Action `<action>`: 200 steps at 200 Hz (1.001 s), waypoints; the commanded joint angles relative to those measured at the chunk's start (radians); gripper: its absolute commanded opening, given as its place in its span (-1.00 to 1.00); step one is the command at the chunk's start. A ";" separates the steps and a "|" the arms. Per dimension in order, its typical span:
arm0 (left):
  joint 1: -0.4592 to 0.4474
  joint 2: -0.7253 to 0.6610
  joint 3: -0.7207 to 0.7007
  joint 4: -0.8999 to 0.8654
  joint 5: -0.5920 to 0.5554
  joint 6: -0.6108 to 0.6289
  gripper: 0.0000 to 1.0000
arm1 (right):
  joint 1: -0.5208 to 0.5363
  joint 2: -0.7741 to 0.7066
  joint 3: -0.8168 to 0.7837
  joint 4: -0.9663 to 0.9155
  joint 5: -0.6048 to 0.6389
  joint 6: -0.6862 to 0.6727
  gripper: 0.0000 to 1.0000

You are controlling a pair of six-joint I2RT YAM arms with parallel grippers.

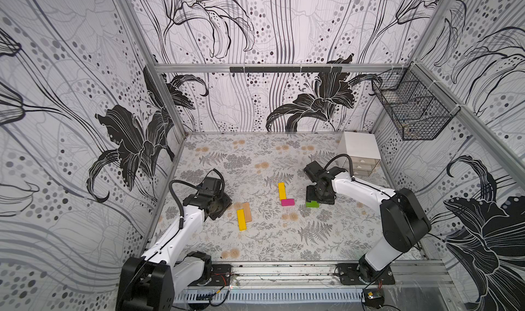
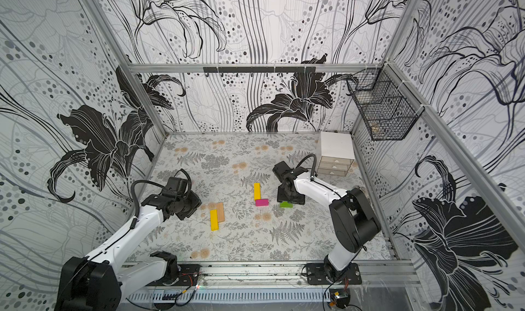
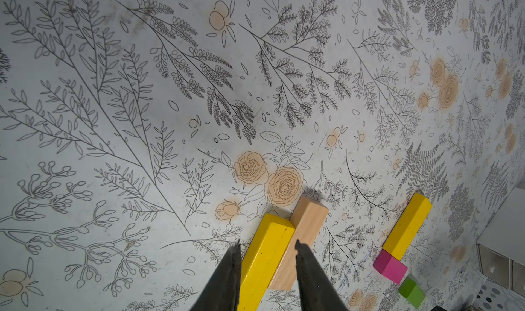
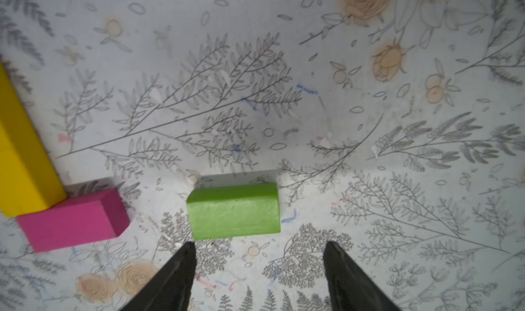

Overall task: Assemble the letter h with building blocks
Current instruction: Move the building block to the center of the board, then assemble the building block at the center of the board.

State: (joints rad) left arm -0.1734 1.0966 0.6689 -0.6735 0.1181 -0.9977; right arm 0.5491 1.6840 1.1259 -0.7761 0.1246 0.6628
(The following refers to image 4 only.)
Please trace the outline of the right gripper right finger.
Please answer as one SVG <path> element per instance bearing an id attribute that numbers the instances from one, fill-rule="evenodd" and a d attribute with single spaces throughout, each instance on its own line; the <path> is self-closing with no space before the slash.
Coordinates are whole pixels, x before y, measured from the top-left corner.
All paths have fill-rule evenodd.
<path id="1" fill-rule="evenodd" d="M 323 262 L 332 310 L 400 311 L 337 242 L 327 242 Z"/>

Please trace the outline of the yellow block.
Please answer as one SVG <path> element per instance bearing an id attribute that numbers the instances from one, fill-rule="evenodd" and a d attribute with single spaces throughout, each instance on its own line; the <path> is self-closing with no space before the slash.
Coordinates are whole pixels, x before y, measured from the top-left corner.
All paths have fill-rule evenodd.
<path id="1" fill-rule="evenodd" d="M 5 69 L 1 69 L 1 212 L 47 210 L 67 198 Z"/>

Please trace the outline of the green block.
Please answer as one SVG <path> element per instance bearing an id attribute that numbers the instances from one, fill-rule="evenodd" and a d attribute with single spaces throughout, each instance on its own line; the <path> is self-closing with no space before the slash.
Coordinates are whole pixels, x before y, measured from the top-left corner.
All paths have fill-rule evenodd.
<path id="1" fill-rule="evenodd" d="M 195 189 L 187 212 L 195 240 L 281 232 L 275 183 Z"/>

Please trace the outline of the magenta block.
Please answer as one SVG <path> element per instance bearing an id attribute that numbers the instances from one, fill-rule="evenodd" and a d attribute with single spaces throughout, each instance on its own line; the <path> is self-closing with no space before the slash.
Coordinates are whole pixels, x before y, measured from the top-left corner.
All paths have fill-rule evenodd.
<path id="1" fill-rule="evenodd" d="M 68 198 L 16 220 L 36 253 L 114 239 L 130 225 L 117 189 Z"/>

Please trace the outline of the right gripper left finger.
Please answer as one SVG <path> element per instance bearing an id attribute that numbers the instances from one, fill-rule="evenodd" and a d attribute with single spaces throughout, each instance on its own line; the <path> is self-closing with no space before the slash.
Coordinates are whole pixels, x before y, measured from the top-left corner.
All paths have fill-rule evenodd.
<path id="1" fill-rule="evenodd" d="M 196 274 L 196 246 L 186 242 L 122 311 L 184 311 Z"/>

